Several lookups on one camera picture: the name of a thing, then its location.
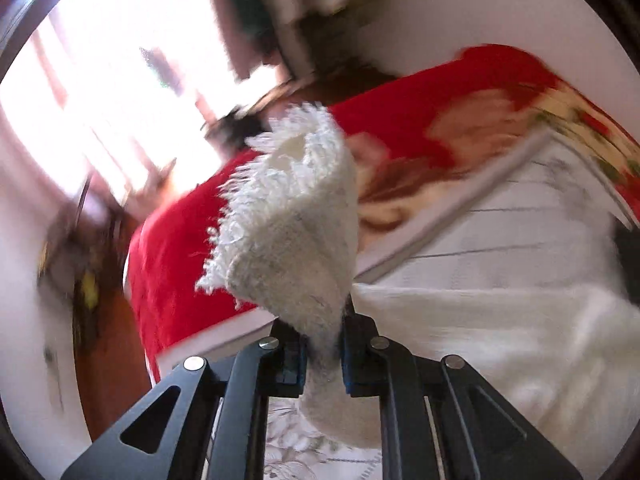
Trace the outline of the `clothes rack with clothes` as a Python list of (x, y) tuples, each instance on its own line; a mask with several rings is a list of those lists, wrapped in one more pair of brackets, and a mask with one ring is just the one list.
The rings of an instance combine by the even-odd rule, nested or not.
[(380, 0), (212, 0), (222, 42), (239, 79), (282, 65), (293, 79), (332, 75), (362, 60), (359, 29)]

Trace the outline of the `black folded garment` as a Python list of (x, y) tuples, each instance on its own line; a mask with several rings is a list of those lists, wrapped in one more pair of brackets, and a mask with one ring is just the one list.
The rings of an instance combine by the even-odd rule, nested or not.
[(617, 260), (629, 301), (640, 306), (640, 234), (638, 228), (627, 228), (615, 220), (613, 240)]

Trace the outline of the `red floral blanket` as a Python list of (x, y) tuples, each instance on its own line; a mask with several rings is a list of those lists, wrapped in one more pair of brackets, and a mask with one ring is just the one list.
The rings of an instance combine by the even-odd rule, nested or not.
[[(331, 106), (358, 165), (361, 247), (434, 205), (491, 160), (509, 153), (539, 118), (577, 142), (625, 204), (639, 206), (639, 145), (597, 104), (530, 53), (502, 44), (381, 84)], [(251, 318), (226, 292), (195, 284), (221, 191), (256, 153), (243, 150), (194, 190), (154, 211), (134, 232), (127, 278), (152, 376), (158, 359), (203, 330)]]

